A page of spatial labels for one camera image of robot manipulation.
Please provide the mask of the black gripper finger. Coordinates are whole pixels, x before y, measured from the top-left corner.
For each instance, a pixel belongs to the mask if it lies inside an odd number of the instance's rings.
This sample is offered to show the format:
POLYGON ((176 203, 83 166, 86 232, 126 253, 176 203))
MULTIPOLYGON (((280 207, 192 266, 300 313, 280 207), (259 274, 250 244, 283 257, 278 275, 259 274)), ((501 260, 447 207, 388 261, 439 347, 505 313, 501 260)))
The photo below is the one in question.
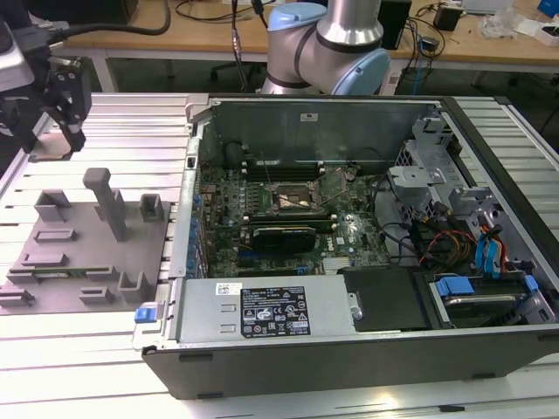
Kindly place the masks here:
POLYGON ((35 126, 42 114, 31 99, 1 99, 1 139, 30 153, 38 141, 35 126))
POLYGON ((59 125, 70 151, 79 152, 86 142, 82 126, 92 106, 89 75, 81 58, 50 58, 49 61, 47 113, 59 125))

